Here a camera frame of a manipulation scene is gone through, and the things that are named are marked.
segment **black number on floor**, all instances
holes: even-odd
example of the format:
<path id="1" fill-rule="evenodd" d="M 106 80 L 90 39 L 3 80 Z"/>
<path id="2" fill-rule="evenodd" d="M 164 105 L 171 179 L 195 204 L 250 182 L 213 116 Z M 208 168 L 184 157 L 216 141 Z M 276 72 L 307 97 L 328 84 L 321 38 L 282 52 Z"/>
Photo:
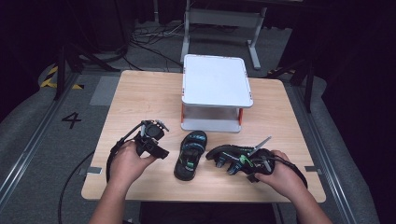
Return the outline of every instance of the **black number on floor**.
<path id="1" fill-rule="evenodd" d="M 70 124 L 70 129 L 73 129 L 74 123 L 77 122 L 77 121 L 81 121 L 81 119 L 77 119 L 77 117 L 78 117 L 78 113 L 74 112 L 73 114 L 63 118 L 62 121 L 70 121 L 70 122 L 72 122 Z"/>

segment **hazard tape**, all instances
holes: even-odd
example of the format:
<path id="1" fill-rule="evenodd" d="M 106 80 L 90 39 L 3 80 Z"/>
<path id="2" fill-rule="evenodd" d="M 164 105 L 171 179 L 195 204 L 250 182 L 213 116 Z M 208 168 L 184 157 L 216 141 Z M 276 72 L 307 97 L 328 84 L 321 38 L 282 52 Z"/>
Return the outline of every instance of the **hazard tape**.
<path id="1" fill-rule="evenodd" d="M 46 79 L 44 79 L 44 81 L 41 83 L 40 87 L 57 88 L 58 84 L 50 82 L 52 80 L 53 76 L 56 74 L 56 72 L 58 72 L 58 66 L 55 64 L 55 65 L 53 65 L 51 70 L 49 70 L 49 73 L 47 74 Z M 75 84 L 75 85 L 73 85 L 72 89 L 73 90 L 83 90 L 84 85 Z"/>

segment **hand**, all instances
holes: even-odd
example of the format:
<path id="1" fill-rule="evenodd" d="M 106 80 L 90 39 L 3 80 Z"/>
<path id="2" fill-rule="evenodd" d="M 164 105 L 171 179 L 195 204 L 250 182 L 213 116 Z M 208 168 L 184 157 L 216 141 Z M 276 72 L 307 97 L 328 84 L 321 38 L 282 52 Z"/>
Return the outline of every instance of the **hand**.
<path id="1" fill-rule="evenodd" d="M 278 150 L 273 150 L 272 152 L 285 161 L 290 161 L 285 153 Z M 301 178 L 280 161 L 276 161 L 275 170 L 271 175 L 257 173 L 255 174 L 255 177 L 289 199 L 292 199 L 293 196 L 301 193 L 302 190 L 306 190 Z"/>
<path id="2" fill-rule="evenodd" d="M 140 158 L 136 153 L 136 144 L 133 141 L 128 141 L 122 145 L 111 163 L 110 180 L 108 183 L 114 183 L 127 191 L 132 183 L 155 160 L 156 158 L 151 155 L 146 158 Z"/>

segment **flip-flop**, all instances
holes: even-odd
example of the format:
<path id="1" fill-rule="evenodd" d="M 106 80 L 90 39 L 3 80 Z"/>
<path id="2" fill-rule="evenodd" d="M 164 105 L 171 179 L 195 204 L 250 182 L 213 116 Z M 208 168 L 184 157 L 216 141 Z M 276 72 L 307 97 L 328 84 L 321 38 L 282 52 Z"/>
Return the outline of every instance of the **flip-flop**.
<path id="1" fill-rule="evenodd" d="M 187 134 L 180 145 L 180 154 L 175 166 L 175 177 L 179 180 L 189 181 L 195 177 L 198 162 L 205 152 L 207 143 L 206 133 L 194 131 Z"/>

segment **wooden table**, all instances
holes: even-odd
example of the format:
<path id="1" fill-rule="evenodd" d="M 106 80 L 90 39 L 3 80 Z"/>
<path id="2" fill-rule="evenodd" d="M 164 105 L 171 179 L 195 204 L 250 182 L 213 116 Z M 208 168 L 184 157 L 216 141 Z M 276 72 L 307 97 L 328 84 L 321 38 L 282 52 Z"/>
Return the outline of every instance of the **wooden table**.
<path id="1" fill-rule="evenodd" d="M 240 133 L 206 133 L 210 149 L 233 144 L 256 146 L 265 137 L 268 149 L 285 152 L 305 175 L 309 191 L 317 202 L 326 195 L 316 172 L 306 172 L 313 166 L 312 158 L 295 118 L 289 98 L 279 80 L 250 78 L 254 104 L 244 111 Z M 160 119 L 169 128 L 159 146 L 170 151 L 164 160 L 156 160 L 131 186 L 127 200 L 168 202 L 288 202 L 263 183 L 250 183 L 239 172 L 227 175 L 226 164 L 216 168 L 214 161 L 202 156 L 192 181 L 180 181 L 174 168 L 180 142 L 189 133 L 180 127 L 182 74 L 124 71 L 121 74 L 113 102 L 108 111 L 91 166 L 102 167 L 101 174 L 88 174 L 82 196 L 87 200 L 100 199 L 106 186 L 106 160 L 110 149 L 141 120 Z"/>

